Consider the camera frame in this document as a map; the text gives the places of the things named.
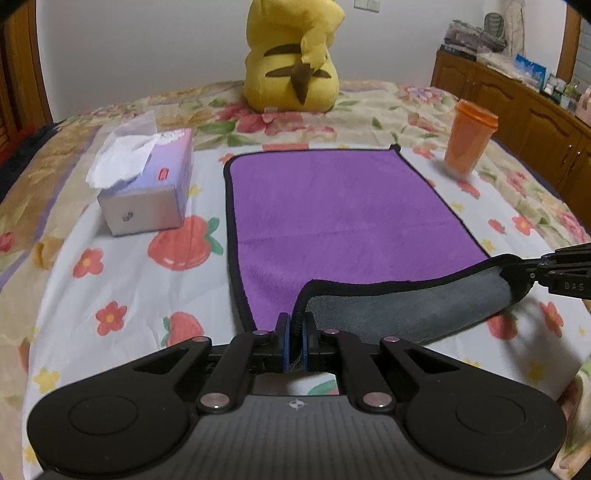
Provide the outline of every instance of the tissue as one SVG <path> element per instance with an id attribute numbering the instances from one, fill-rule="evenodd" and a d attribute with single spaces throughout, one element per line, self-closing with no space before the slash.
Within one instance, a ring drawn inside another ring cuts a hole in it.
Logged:
<path id="1" fill-rule="evenodd" d="M 119 181 L 138 177 L 160 138 L 154 111 L 119 125 L 96 154 L 86 183 L 96 189 L 108 189 Z"/>

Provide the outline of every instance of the yellow plush toy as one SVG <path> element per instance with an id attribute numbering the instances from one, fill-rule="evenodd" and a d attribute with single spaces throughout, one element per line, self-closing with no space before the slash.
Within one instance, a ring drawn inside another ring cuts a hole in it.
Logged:
<path id="1" fill-rule="evenodd" d="M 345 13 L 334 0 L 253 0 L 244 96 L 251 108 L 326 112 L 339 94 L 328 48 Z"/>

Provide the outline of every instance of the cabinet door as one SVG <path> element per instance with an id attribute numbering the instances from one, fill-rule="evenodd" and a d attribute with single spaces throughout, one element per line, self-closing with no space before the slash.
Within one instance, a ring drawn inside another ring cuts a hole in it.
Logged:
<path id="1" fill-rule="evenodd" d="M 494 138 L 501 144 L 513 150 L 515 145 L 515 118 L 518 115 L 524 94 L 519 93 L 513 81 L 507 78 L 497 78 L 478 69 L 472 81 L 470 100 L 475 104 L 490 110 L 499 117 L 499 130 Z"/>
<path id="2" fill-rule="evenodd" d="M 591 139 L 583 137 L 560 188 L 560 196 L 591 229 Z"/>
<path id="3" fill-rule="evenodd" d="M 446 90 L 458 98 L 467 98 L 474 66 L 449 53 L 439 51 L 431 86 Z"/>
<path id="4" fill-rule="evenodd" d="M 526 100 L 514 128 L 515 156 L 558 187 L 581 132 L 553 109 L 531 98 Z"/>

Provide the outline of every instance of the floral bedspread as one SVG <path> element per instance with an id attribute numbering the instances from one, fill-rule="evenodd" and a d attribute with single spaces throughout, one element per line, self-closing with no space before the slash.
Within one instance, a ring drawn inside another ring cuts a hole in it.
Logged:
<path id="1" fill-rule="evenodd" d="M 113 127 L 153 109 L 160 131 L 192 128 L 196 150 L 397 142 L 429 159 L 446 147 L 457 100 L 451 94 L 376 81 L 342 82 L 341 88 L 335 108 L 323 114 L 255 113 L 241 97 L 241 83 L 227 82 L 113 105 L 61 125 L 0 205 L 0 480 L 22 478 L 20 409 L 35 318 L 64 238 L 96 198 L 85 177 Z M 535 228 L 552 248 L 591 241 L 568 207 L 496 144 L 486 149 L 477 171 L 519 211 L 522 228 Z M 591 331 L 581 329 L 580 334 Z M 560 403 L 569 433 L 554 472 L 567 479 L 591 456 L 591 361 Z M 24 454 L 25 461 L 36 461 L 32 450 Z"/>

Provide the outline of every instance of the orange cup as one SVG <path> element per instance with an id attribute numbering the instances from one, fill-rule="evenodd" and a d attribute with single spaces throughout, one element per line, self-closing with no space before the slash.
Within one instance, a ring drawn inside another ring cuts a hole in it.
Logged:
<path id="1" fill-rule="evenodd" d="M 445 165 L 465 178 L 476 166 L 492 135 L 499 129 L 499 117 L 477 104 L 460 100 L 445 153 Z"/>

